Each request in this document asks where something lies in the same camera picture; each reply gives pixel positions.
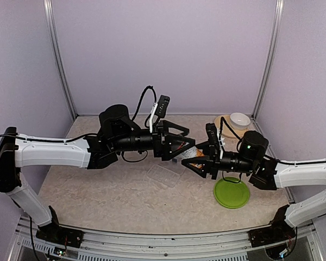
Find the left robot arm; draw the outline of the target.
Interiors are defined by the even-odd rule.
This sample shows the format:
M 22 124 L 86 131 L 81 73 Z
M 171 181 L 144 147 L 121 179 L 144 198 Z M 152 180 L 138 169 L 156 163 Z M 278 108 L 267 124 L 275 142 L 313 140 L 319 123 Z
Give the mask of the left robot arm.
M 73 139 L 45 139 L 19 134 L 9 127 L 0 135 L 0 192 L 7 194 L 51 240 L 65 237 L 52 207 L 46 207 L 27 183 L 21 169 L 27 166 L 74 166 L 104 169 L 123 152 L 153 151 L 168 161 L 195 145 L 189 129 L 166 120 L 143 129 L 129 117 L 124 104 L 110 106 L 99 115 L 97 133 Z

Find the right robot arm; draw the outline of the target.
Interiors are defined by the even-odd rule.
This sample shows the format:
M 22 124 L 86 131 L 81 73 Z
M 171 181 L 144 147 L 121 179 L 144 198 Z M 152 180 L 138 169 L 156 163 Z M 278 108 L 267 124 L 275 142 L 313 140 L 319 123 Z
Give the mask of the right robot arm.
M 266 155 L 268 140 L 257 131 L 249 130 L 240 139 L 237 152 L 225 151 L 212 133 L 209 140 L 199 144 L 207 152 L 202 157 L 182 160 L 182 165 L 203 178 L 217 177 L 220 171 L 245 173 L 249 182 L 261 190 L 279 188 L 325 185 L 326 158 L 308 161 L 280 161 Z M 279 241 L 301 223 L 326 214 L 326 189 L 299 203 L 281 207 L 279 218 L 267 229 L 271 241 Z

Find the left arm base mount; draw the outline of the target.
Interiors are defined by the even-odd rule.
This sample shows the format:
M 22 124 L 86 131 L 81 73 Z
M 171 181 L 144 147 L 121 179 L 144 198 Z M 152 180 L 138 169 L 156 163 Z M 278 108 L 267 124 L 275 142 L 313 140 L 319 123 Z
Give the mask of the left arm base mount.
M 59 224 L 55 210 L 48 206 L 52 215 L 51 223 L 38 228 L 36 237 L 65 247 L 80 248 L 84 232 L 79 229 L 63 227 Z

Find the clear plastic pill organizer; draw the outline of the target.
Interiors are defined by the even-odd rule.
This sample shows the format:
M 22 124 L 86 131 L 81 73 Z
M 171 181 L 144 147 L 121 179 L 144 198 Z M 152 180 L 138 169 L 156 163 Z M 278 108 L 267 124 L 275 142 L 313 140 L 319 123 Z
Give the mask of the clear plastic pill organizer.
M 154 164 L 147 171 L 147 176 L 169 188 L 175 187 L 184 172 L 182 164 L 173 159 Z

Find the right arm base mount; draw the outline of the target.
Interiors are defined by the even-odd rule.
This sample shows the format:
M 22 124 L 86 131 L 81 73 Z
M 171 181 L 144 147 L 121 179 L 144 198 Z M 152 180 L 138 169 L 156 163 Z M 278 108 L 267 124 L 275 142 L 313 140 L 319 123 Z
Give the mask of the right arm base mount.
M 251 229 L 248 232 L 252 247 L 278 243 L 289 239 L 289 237 L 294 238 L 297 235 L 296 228 L 291 227 L 285 221 L 285 213 L 288 207 L 288 204 L 280 207 L 273 220 L 269 222 L 269 226 Z

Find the orange pill bottle grey cap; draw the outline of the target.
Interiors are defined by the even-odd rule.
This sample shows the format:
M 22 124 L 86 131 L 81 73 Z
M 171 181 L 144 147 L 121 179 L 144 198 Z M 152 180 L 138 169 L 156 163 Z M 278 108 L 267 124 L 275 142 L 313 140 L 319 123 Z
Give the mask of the orange pill bottle grey cap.
M 204 154 L 196 147 L 192 147 L 189 148 L 188 150 L 182 152 L 181 154 L 177 155 L 176 158 L 180 161 L 184 160 L 184 159 L 190 159 L 190 158 L 194 158 L 194 157 L 203 157 Z M 187 165 L 185 166 L 189 169 L 197 169 L 197 170 L 201 170 L 203 165 L 202 164 L 197 164 L 197 163 L 187 163 Z

